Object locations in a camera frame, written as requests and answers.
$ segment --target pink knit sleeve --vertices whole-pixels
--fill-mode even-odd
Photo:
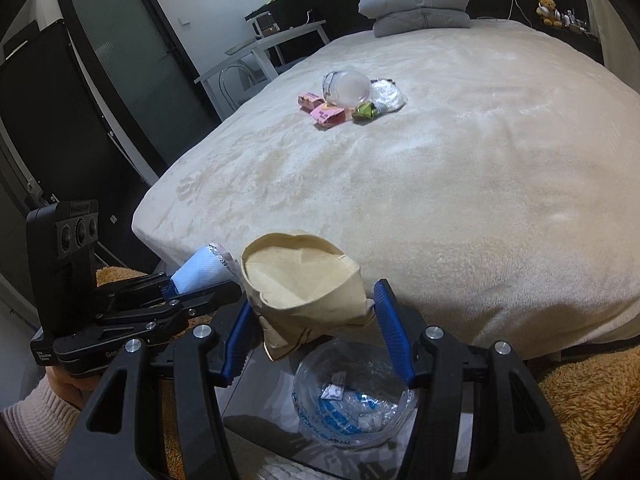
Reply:
[[[77,408],[51,390],[46,377],[26,399],[2,412],[16,442],[47,478],[53,476],[78,415]]]

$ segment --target metal screw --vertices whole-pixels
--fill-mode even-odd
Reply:
[[[211,327],[209,325],[198,325],[193,329],[193,335],[198,339],[204,339],[211,334]]]
[[[506,341],[498,341],[494,345],[495,351],[500,355],[508,355],[511,353],[511,345]]]
[[[124,345],[124,349],[130,354],[137,352],[141,347],[142,341],[140,341],[140,339],[129,339]]]
[[[424,330],[424,335],[427,336],[429,339],[440,339],[442,336],[444,336],[444,332],[439,326],[432,325],[432,326],[428,326]]]

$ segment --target door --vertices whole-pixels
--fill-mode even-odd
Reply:
[[[220,124],[156,0],[58,0],[100,94],[158,174]]]
[[[0,65],[0,117],[47,201],[98,200],[98,256],[153,272],[159,258],[131,230],[149,186],[110,137],[62,20]]]

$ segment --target brown paper bag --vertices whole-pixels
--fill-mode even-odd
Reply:
[[[264,235],[244,249],[240,266],[271,360],[331,329],[365,326],[374,315],[360,266],[318,236]]]

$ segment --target teddy bear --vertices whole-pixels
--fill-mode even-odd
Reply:
[[[538,0],[536,14],[542,18],[545,25],[562,27],[562,14],[556,10],[556,3],[553,0]]]

